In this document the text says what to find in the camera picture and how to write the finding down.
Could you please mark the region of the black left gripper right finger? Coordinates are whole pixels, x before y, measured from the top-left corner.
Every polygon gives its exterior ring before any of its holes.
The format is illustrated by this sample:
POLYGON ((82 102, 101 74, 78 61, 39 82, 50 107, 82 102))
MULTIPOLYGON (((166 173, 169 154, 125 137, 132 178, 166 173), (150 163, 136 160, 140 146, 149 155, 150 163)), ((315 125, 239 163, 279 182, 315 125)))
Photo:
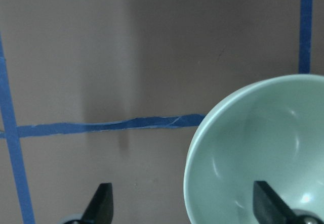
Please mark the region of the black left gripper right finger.
POLYGON ((258 223, 323 223, 314 213, 294 211, 266 181, 253 183, 253 214, 258 223))

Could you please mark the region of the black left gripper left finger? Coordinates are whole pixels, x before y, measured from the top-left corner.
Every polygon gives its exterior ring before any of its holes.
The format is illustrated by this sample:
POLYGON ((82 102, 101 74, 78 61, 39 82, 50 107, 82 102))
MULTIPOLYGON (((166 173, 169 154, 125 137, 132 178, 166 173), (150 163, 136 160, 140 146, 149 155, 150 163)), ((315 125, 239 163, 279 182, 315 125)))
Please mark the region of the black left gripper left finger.
POLYGON ((113 219, 113 191, 112 183, 99 185, 80 223, 112 223, 113 219))

